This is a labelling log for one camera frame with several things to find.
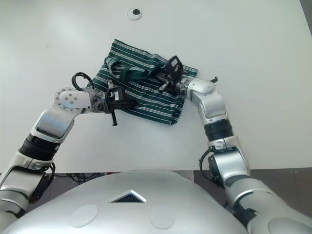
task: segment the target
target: green striped cloth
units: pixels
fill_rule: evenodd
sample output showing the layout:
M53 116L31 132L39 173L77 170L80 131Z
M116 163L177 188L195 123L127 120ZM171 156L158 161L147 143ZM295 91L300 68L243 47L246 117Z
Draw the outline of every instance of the green striped cloth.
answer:
M166 61L157 54L152 55L115 39L105 63L93 79L94 88L106 92L107 82L111 79L114 85L124 87L129 98L138 102L137 106L123 111L149 120L175 124L181 115L185 97L173 96L166 91L159 93L158 89L164 82L154 78ZM197 75L197 69L183 67L188 76Z

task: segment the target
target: dark floor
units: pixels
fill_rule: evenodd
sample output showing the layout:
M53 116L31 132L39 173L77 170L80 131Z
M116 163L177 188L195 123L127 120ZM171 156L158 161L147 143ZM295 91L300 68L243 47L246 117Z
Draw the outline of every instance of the dark floor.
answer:
M312 34L312 0L300 0L300 2Z
M206 180L200 171L180 172L183 176L204 188L221 205L225 203L224 190ZM252 170L251 176L263 181L278 196L284 199L291 207L312 217L312 168L305 169L280 169L280 170ZM44 193L41 200L30 206L32 210L39 205L61 195L62 193L78 186L68 177L55 177L53 183Z

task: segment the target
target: silver metal casing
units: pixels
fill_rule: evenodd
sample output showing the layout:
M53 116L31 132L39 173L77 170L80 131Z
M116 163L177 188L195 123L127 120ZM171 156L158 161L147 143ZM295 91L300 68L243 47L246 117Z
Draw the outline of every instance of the silver metal casing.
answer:
M116 202L132 194L139 202ZM26 214L5 234L246 234L205 190L169 171L131 171L84 183Z

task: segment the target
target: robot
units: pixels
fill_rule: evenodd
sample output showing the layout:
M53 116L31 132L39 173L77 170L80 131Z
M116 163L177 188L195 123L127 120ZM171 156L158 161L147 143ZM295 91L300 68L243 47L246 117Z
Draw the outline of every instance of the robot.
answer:
M250 177L249 164L233 134L216 79L204 81L182 73L177 59L168 62L159 89L184 95L197 108L208 139L211 175L224 188L231 211L205 190L168 171L130 171L86 182L26 213L54 178L53 157L80 114L112 114L135 104L109 81L104 93L91 85L62 88L33 126L0 177L0 233L214 233L312 234L312 219L289 207L263 182ZM47 178L46 171L52 175Z

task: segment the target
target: white table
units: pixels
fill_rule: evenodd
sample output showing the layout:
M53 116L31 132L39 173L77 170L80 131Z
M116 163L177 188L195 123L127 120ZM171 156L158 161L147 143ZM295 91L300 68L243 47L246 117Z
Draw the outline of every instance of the white table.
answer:
M140 20L126 19L130 7ZM12 0L0 25L0 172L55 91L76 72L93 77L115 38L218 76L252 169L312 167L312 37L298 0ZM207 140L191 103L173 126L116 116L117 127L77 117L57 172L198 169Z

